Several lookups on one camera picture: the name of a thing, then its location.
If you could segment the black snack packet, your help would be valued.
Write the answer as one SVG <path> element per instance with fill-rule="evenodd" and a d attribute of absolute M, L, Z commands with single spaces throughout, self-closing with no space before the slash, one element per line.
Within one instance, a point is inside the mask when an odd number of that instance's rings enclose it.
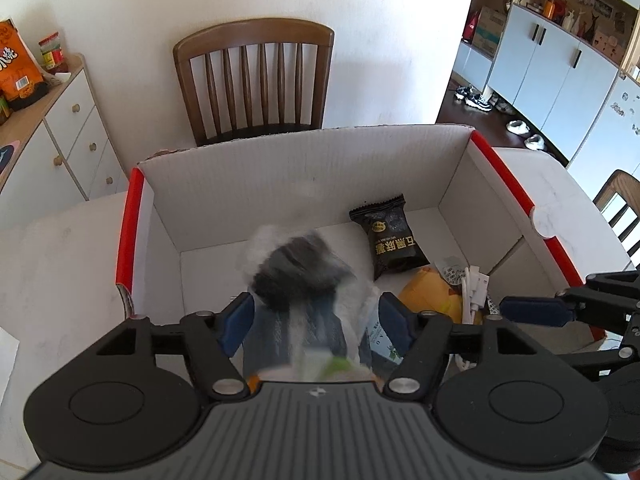
<path fill-rule="evenodd" d="M 400 194 L 349 211 L 349 219 L 359 224 L 367 235 L 373 281 L 383 274 L 404 273 L 430 263 L 409 226 L 405 204 L 405 197 Z"/>

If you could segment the bag of dark dried bits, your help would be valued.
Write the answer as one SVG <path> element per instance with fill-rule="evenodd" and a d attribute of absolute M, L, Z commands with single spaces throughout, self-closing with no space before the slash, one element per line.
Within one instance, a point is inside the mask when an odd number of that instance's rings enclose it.
<path fill-rule="evenodd" d="M 333 294 L 354 278 L 318 231 L 280 226 L 257 229 L 243 249 L 241 269 L 248 290 L 276 312 Z"/>

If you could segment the white grey paper tissue pack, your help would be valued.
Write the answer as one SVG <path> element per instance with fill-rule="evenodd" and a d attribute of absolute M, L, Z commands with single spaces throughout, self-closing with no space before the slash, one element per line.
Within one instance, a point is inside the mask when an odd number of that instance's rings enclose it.
<path fill-rule="evenodd" d="M 370 382 L 369 325 L 380 291 L 348 278 L 330 292 L 282 311 L 256 300 L 254 322 L 242 344 L 242 373 L 258 382 Z"/>

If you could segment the small light blue carton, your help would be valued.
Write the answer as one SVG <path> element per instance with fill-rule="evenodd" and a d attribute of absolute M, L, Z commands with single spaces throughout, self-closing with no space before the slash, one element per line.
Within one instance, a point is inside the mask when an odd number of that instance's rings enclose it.
<path fill-rule="evenodd" d="M 378 308 L 372 311 L 368 319 L 366 331 L 361 341 L 360 360 L 367 367 L 370 367 L 376 377 L 382 380 L 389 378 L 402 361 L 402 356 L 382 327 Z"/>

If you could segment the yellow orange toy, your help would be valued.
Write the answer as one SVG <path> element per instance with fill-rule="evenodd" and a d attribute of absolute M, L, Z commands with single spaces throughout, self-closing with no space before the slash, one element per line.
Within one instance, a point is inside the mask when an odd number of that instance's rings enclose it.
<path fill-rule="evenodd" d="M 434 266 L 422 266 L 402 289 L 399 300 L 414 313 L 435 311 L 447 315 L 456 324 L 480 325 L 482 310 L 473 311 L 464 305 L 463 286 L 469 284 L 468 275 L 465 269 L 462 284 L 451 287 Z"/>

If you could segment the small printed sachet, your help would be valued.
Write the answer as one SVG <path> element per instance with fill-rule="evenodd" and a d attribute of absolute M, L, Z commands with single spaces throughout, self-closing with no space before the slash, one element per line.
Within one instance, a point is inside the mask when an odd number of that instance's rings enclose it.
<path fill-rule="evenodd" d="M 465 262 L 456 256 L 449 256 L 435 261 L 435 268 L 440 277 L 451 287 L 462 284 L 465 274 Z"/>

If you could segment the red cardboard box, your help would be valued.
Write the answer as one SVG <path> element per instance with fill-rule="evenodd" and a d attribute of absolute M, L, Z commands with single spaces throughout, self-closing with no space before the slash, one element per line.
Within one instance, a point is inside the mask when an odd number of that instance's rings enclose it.
<path fill-rule="evenodd" d="M 404 196 L 431 262 L 489 278 L 492 299 L 551 296 L 630 260 L 608 222 L 551 156 L 493 148 L 459 125 L 277 134 L 157 155 L 132 170 L 115 282 L 128 314 L 170 324 L 218 311 L 246 286 L 262 226 L 315 229 L 355 273 L 373 263 L 349 211 Z"/>

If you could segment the white refrigerator with magnets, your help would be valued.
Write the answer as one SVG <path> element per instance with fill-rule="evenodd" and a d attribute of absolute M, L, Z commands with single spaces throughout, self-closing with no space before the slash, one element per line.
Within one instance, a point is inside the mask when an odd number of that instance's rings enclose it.
<path fill-rule="evenodd" d="M 618 77 L 602 110 L 568 165 L 568 172 L 595 198 L 617 169 L 633 174 L 639 167 L 639 84 Z"/>

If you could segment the sneakers on floor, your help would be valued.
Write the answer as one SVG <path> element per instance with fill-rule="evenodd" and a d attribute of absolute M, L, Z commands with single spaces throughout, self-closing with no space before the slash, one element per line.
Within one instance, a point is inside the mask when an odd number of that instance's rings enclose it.
<path fill-rule="evenodd" d="M 489 100 L 485 100 L 480 92 L 477 92 L 473 86 L 461 86 L 454 90 L 454 98 L 462 102 L 468 107 L 479 110 L 483 113 L 491 112 L 495 105 Z"/>

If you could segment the white sideboard cabinet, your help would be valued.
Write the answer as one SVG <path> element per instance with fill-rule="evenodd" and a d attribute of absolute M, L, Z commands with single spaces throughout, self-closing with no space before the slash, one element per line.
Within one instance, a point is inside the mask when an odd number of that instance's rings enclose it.
<path fill-rule="evenodd" d="M 73 54 L 68 66 L 66 81 L 1 126 L 2 230 L 128 186 L 84 57 Z"/>

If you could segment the brown wooden chair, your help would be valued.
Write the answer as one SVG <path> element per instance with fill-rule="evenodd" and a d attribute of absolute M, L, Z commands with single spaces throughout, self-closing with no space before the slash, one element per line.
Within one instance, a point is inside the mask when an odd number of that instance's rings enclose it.
<path fill-rule="evenodd" d="M 318 130 L 335 32 L 300 18 L 210 26 L 172 49 L 197 146 Z"/>

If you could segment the red lid jar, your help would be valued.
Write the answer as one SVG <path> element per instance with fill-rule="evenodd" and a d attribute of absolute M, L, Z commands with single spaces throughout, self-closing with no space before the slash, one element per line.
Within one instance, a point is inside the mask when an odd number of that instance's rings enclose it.
<path fill-rule="evenodd" d="M 59 32 L 42 38 L 38 46 L 42 56 L 42 66 L 49 74 L 68 71 Z"/>

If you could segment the orange snack bag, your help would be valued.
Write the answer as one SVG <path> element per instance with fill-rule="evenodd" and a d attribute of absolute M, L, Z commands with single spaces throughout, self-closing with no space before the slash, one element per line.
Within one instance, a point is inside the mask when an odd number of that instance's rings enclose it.
<path fill-rule="evenodd" d="M 48 93 L 47 81 L 11 20 L 0 24 L 1 93 L 11 110 L 22 110 Z"/>

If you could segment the white wall cabinet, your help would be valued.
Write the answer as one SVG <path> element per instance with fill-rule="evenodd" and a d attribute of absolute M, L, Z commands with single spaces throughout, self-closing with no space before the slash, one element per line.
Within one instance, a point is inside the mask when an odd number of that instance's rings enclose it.
<path fill-rule="evenodd" d="M 578 153 L 623 76 L 639 0 L 472 0 L 452 76 L 509 105 L 565 159 Z"/>

